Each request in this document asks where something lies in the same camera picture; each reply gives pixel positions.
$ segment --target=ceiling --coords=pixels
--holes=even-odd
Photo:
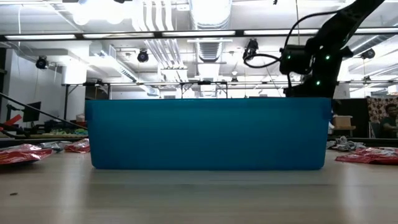
[[[289,29],[297,18],[303,17],[314,12],[334,11],[349,4],[351,0],[298,0],[298,8],[292,0],[279,0],[275,6],[273,0],[233,0],[231,10],[230,29]],[[61,3],[61,1],[51,1],[51,3]],[[33,33],[66,33],[66,32],[122,32],[134,31],[131,24],[131,8],[128,4],[123,9],[125,19],[116,25],[112,25],[105,20],[92,20],[84,26],[74,23],[73,15],[69,12],[67,4],[7,4],[1,5],[0,2],[0,34],[21,34]],[[192,29],[190,13],[185,9],[188,1],[172,1],[172,21],[176,30]],[[376,11],[374,11],[361,25],[361,27],[386,27],[398,24],[396,17],[397,1],[386,1]],[[300,28],[319,28],[328,19],[327,16],[315,17],[303,21]],[[349,44],[362,39],[365,41],[368,36],[354,36]],[[291,44],[304,44],[308,37],[291,37]],[[242,52],[248,42],[248,38],[233,38],[232,42],[225,43],[220,65],[220,79],[230,79],[232,71],[237,71],[239,81],[261,81],[273,75],[274,80],[285,81],[286,77],[280,75],[279,65],[275,64],[269,68],[253,69],[243,65]],[[279,56],[279,48],[283,46],[285,37],[261,37],[257,38],[259,51]],[[197,56],[194,44],[187,43],[187,39],[177,39],[180,53],[184,65],[188,68],[188,78],[198,78]],[[23,42],[22,47],[28,46],[31,49],[68,49],[76,55],[80,54],[82,48],[90,45],[89,41],[67,41],[67,42]],[[112,45],[118,51],[118,59],[126,64],[128,69],[139,74],[143,81],[152,81],[157,76],[158,63],[152,55],[149,61],[139,63],[136,59],[138,49],[145,48],[143,40],[104,40],[103,45]],[[360,58],[348,59],[345,63],[348,66],[349,74],[344,76],[345,80],[360,80],[365,74],[382,70],[396,64],[395,58],[398,52],[398,37],[393,37],[381,44],[373,47],[376,57],[371,60],[363,61]],[[270,62],[271,59],[256,59],[252,63],[261,64]],[[89,77],[114,78],[120,74],[112,71],[95,72],[90,70]],[[398,71],[392,70],[377,80],[388,80],[398,77]]]

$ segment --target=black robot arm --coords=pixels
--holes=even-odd
[[[344,47],[356,29],[384,0],[356,0],[339,10],[326,21],[315,37],[307,40],[305,46],[286,45],[282,49],[279,70],[288,76],[290,72],[309,75],[297,86],[285,89],[288,97],[332,98],[337,85],[343,57],[353,53]]]

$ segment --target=blue plastic bin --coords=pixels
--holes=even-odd
[[[326,98],[94,100],[86,103],[98,169],[317,170]]]

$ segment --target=red bag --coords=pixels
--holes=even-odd
[[[86,153],[89,151],[90,151],[90,142],[87,138],[74,142],[73,144],[70,144],[68,146],[65,146],[65,152]]]
[[[0,165],[15,164],[18,162],[36,162],[48,157],[52,152],[52,149],[42,149],[31,144],[12,146],[0,149]]]
[[[338,156],[336,161],[398,165],[398,148],[368,147],[365,149],[357,149],[352,154]]]

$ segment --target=table surface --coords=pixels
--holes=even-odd
[[[54,154],[0,168],[0,222],[398,223],[398,167],[339,154],[292,172],[96,170],[89,154]]]

